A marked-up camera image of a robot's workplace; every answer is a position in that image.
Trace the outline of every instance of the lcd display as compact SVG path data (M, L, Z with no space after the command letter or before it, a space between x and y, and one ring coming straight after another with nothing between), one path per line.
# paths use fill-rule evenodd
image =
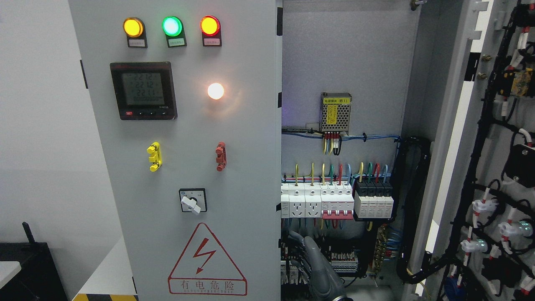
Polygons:
M161 106L165 104L160 73L123 73L123 89L129 106Z

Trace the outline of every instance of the red indicator light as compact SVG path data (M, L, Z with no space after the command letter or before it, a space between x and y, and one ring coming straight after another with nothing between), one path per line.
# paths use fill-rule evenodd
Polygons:
M207 36L216 35L221 29L219 20L214 16L206 16L201 20L201 31Z

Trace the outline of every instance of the yellow and black hazard tape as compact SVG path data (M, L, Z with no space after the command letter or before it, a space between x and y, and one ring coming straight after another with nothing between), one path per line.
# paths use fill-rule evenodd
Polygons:
M132 295L78 294L72 301L139 301Z

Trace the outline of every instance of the green indicator light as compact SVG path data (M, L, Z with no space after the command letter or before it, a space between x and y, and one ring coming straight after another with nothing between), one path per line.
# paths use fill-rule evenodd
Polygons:
M182 32L182 22L177 17L165 17L162 22L162 29L168 36L177 36Z

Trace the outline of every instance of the digital power meter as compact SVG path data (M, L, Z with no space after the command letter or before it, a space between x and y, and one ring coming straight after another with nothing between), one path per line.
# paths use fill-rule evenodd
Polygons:
M122 120L177 118L170 62L111 63L110 70Z

